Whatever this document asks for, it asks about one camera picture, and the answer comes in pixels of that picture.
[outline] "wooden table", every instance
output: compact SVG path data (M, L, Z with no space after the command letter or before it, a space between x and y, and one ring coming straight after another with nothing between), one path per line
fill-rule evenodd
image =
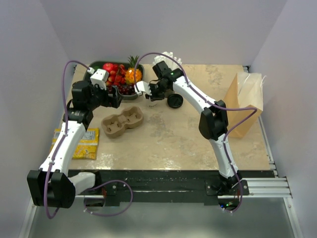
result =
M156 79L151 65L144 65L145 81ZM216 100L223 99L241 65L184 65L189 79ZM73 82L82 80L84 68L77 66ZM124 108L138 106L144 122L116 138L106 137L101 120L119 114ZM171 109L166 100L153 108L139 97L123 101L119 109L99 107L94 110L91 128L100 129L96 160L72 160L70 169L99 170L217 170L218 164L210 143L199 130L200 115L187 102ZM266 148L259 123L243 139L229 138L234 160L241 170L269 170Z

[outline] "yellow snack bag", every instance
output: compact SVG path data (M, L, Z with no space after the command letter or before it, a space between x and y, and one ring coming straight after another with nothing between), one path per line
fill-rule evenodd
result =
M57 141L60 129L54 130L51 150ZM97 147L99 142L99 128L89 128L83 138L79 141L73 159L95 160L97 158Z

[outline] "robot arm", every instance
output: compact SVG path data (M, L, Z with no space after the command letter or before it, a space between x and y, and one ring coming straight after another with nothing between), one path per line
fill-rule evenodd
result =
M164 92L170 89L183 96L193 107L201 114L199 131L202 136L209 140L216 155L216 159L219 165L219 173L223 180L227 182L228 188L233 187L237 180L228 158L226 156L223 139L227 133L228 118L226 111L211 107L207 102L202 100L187 84L183 72L180 69L171 70L164 61L157 63L153 66L153 70L158 77L156 84L146 83L140 81L137 83L136 92L139 95L144 94L146 98L151 101L164 99ZM203 95L209 102L212 102L218 106L225 107L223 101L216 101L204 94L199 88L197 88L190 80L189 84L201 95ZM238 171L232 153L228 144L225 141L227 152L231 158L232 165L235 171Z
M39 170L30 171L27 176L33 202L37 206L44 205L44 183L49 165L53 162L50 172L50 182L48 186L48 206L69 208L77 194L96 185L96 174L82 172L76 176L68 178L68 168L79 141L84 136L89 123L93 118L93 110L99 106L118 108L122 96L118 93L117 87L113 88L113 93L108 93L105 81L108 72L98 69L90 81L79 81L72 86L72 100L67 105L68 129L65 131L65 115L61 132L57 141ZM61 146L58 148L54 161L53 153L66 135Z

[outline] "paper bag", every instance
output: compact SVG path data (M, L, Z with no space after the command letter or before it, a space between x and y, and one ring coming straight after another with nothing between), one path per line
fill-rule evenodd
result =
M260 73L238 72L233 79L224 102L227 108L255 107L258 111L244 123L236 127L229 136L242 138L256 122L263 111L262 75ZM252 110L227 111L228 130L247 117Z

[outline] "white wall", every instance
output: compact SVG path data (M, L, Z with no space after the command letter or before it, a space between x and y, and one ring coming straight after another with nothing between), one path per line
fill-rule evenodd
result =
M0 56L0 237L15 238L30 199L27 174L47 156L61 116L68 57L38 0L1 1Z
M288 0L251 67L267 75L263 120L307 238L317 234L316 9L315 0Z
M173 51L184 63L250 65L286 0L41 2L70 59Z

